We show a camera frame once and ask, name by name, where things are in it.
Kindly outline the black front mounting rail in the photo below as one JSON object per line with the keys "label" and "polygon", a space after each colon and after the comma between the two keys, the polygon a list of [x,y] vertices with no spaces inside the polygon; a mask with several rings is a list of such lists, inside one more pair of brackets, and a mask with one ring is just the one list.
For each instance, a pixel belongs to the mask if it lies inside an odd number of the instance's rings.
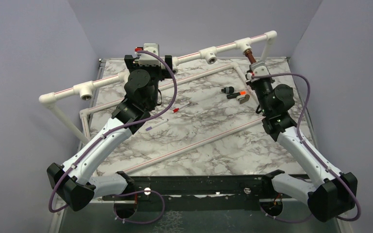
{"label": "black front mounting rail", "polygon": [[278,192],[267,189],[263,175],[133,176],[127,197],[109,194],[120,208],[138,212],[256,210],[260,201],[273,201]]}

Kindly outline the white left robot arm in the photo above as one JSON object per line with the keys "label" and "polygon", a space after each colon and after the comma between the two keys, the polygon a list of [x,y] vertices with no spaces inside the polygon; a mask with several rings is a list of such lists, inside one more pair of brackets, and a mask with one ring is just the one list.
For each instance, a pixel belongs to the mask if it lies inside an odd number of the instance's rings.
{"label": "white left robot arm", "polygon": [[[167,112],[173,106],[178,90],[170,55],[161,58],[153,52],[141,50],[137,57],[126,55],[124,61],[130,71],[124,86],[126,94],[103,129],[63,164],[52,163],[47,168],[52,187],[48,204],[51,213],[67,207],[79,211],[98,197],[118,195],[125,200],[133,194],[133,180],[123,171],[102,177],[92,174],[145,122]],[[165,109],[152,116],[150,112],[159,105],[158,83],[168,78],[172,79],[174,88],[172,99]]]}

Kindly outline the white PVC pipe frame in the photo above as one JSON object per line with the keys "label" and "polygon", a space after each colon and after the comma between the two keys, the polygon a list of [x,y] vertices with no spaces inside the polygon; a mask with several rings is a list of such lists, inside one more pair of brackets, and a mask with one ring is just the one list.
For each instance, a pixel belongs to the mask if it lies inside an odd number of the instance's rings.
{"label": "white PVC pipe frame", "polygon": [[[267,58],[270,47],[273,45],[276,37],[277,37],[276,31],[269,31],[269,32],[266,32],[264,34],[257,35],[254,37],[247,37],[247,38],[239,39],[239,40],[236,40],[234,42],[231,42],[225,45],[201,49],[197,52],[187,54],[184,56],[180,56],[180,57],[172,56],[174,76],[177,74],[178,66],[180,64],[192,62],[195,60],[205,60],[208,64],[211,65],[217,61],[217,55],[219,53],[230,51],[230,50],[240,50],[243,53],[246,49],[252,49],[251,45],[253,43],[258,43],[262,41],[266,43],[264,50],[261,54],[261,60],[264,61]],[[156,55],[159,55],[159,45],[157,43],[149,43],[149,44],[143,45],[142,47],[137,47],[135,49],[135,54],[132,56],[135,57],[136,55],[138,55],[138,52],[141,50],[146,50],[149,52],[153,52]],[[81,83],[66,90],[44,94],[39,97],[39,102],[42,105],[44,105],[46,108],[48,108],[59,120],[63,122],[65,126],[67,126],[70,130],[72,130],[73,133],[81,140],[81,142],[83,143],[83,147],[84,147],[92,138],[89,138],[88,135],[79,132],[78,129],[75,127],[75,125],[71,123],[71,121],[69,121],[65,117],[64,113],[60,109],[57,108],[56,102],[60,99],[67,98],[72,95],[79,95],[82,99],[92,98],[92,92],[93,90],[97,88],[114,84],[118,82],[119,79],[124,80],[126,84],[127,81],[125,80],[125,78],[127,78],[127,75],[128,75],[128,70],[125,73],[118,74],[113,77],[109,77],[109,78],[101,79],[97,81]],[[177,99],[178,94],[179,94],[179,87],[185,83],[188,83],[189,79],[186,79],[186,78],[180,79],[180,80],[176,79],[176,82],[177,82],[177,90],[178,90],[177,96],[176,96],[176,99]],[[160,81],[158,83],[158,88],[160,90],[160,94],[158,95],[159,105],[156,106],[156,108],[150,112],[152,116],[161,112],[170,103],[172,96],[173,96],[173,91],[174,91],[172,79],[164,79],[163,81]],[[134,135],[132,135],[129,139],[125,140],[114,150],[118,149],[121,145],[125,145],[124,153],[136,153],[138,151],[141,152],[141,154],[143,155],[145,155],[147,152],[156,153],[156,150],[154,149],[152,143],[150,143],[148,140],[133,140]]]}

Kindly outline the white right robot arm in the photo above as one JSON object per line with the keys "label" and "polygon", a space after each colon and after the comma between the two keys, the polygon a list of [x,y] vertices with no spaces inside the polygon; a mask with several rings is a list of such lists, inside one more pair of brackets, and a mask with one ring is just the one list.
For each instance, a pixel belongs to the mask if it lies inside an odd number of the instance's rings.
{"label": "white right robot arm", "polygon": [[356,221],[362,208],[356,197],[357,178],[344,173],[331,164],[308,141],[300,125],[306,107],[302,108],[298,121],[288,113],[295,104],[293,88],[286,84],[272,86],[278,74],[246,74],[246,84],[255,92],[259,102],[257,113],[264,117],[265,132],[285,148],[309,176],[310,182],[294,178],[283,171],[274,171],[264,176],[261,192],[268,198],[286,194],[304,203],[311,215],[321,222],[333,218]]}

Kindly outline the red capped white pen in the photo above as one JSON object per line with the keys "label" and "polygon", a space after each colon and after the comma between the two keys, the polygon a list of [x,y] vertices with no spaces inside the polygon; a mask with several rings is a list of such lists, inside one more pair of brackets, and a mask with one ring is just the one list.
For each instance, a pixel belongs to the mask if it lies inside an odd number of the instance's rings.
{"label": "red capped white pen", "polygon": [[183,108],[185,108],[185,107],[187,107],[189,105],[190,105],[190,102],[188,102],[186,104],[183,104],[181,106],[178,106],[177,108],[173,109],[173,113],[177,113],[179,110],[181,110],[181,109],[183,109]]}

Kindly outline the brown water faucet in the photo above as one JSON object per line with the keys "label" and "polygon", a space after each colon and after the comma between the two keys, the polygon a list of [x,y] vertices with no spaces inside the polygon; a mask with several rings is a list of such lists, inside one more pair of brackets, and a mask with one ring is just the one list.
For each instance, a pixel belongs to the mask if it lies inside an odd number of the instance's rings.
{"label": "brown water faucet", "polygon": [[252,53],[252,50],[251,49],[246,49],[244,52],[243,52],[244,56],[249,60],[250,64],[254,64],[256,63],[256,59],[255,57],[253,56],[253,53]]}

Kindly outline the purple capped white pen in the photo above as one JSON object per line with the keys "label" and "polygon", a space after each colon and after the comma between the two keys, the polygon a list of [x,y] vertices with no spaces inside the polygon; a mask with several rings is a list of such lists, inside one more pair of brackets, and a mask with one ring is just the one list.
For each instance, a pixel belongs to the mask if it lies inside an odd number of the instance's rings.
{"label": "purple capped white pen", "polygon": [[152,125],[152,126],[149,126],[149,127],[146,128],[146,131],[150,131],[150,130],[152,130],[152,129],[158,127],[158,126],[161,126],[161,125],[167,123],[168,120],[169,120],[169,119],[166,118],[166,119],[164,119],[164,120],[162,120],[162,121],[160,121],[160,122],[158,122],[158,123],[156,123],[156,124],[154,124],[154,125]]}

